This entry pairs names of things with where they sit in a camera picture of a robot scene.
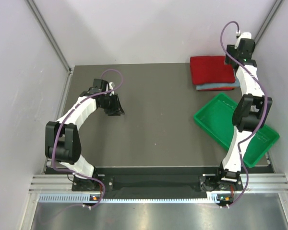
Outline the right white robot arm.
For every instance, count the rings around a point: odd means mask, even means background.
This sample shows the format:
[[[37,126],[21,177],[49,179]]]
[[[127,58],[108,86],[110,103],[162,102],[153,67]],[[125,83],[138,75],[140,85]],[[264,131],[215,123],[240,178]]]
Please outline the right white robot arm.
[[[242,98],[232,116],[234,134],[228,153],[214,178],[216,187],[221,190],[237,183],[247,147],[255,133],[264,126],[273,102],[259,83],[257,64],[252,58],[254,49],[255,41],[250,33],[241,34],[236,44],[226,48],[225,63],[233,67]]]

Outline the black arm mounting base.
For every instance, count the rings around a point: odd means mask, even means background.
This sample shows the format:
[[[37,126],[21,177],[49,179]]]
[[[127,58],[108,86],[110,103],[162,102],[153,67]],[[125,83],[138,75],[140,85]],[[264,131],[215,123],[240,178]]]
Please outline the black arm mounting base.
[[[241,179],[221,181],[218,173],[218,167],[98,167],[94,177],[105,185],[107,199],[203,198],[243,189]]]

